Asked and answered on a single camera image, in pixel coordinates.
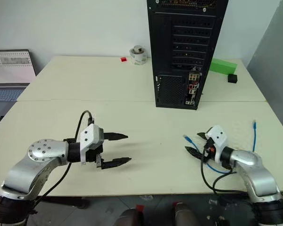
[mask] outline white table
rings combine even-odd
[[[265,101],[242,61],[228,61],[238,64],[237,84],[209,72],[200,101]],[[151,59],[133,65],[118,57],[56,56],[18,98],[28,100],[154,101]]]
[[[29,145],[43,138],[73,137],[83,110],[90,110],[105,132],[129,136],[105,141],[103,158],[132,157],[127,164],[100,170],[94,163],[74,163],[65,180],[50,195],[91,196],[129,194],[182,194],[211,192],[200,175],[200,161],[184,149],[183,134],[202,147],[197,132],[220,124],[233,148],[251,150],[252,122],[258,123],[256,152],[283,190],[283,126],[266,102],[201,102],[197,111],[156,108],[154,102],[22,101],[0,123],[0,184],[8,170],[26,154]],[[56,168],[42,193],[64,173]],[[205,167],[208,181],[218,174]],[[244,189],[238,175],[220,188]]]

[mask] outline white wall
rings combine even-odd
[[[215,57],[247,65],[280,0],[229,0]],[[0,0],[0,49],[28,48],[42,68],[53,55],[150,51],[146,0]]]

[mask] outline floor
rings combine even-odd
[[[144,205],[145,226],[172,226],[174,202],[184,202],[195,212],[203,226],[213,226],[225,218],[234,226],[253,225],[248,205],[223,207],[213,194],[91,197],[87,209],[41,202],[38,213],[29,217],[29,226],[113,226],[121,213],[137,204]]]

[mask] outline black pc case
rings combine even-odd
[[[157,107],[196,110],[228,0],[147,0]]]

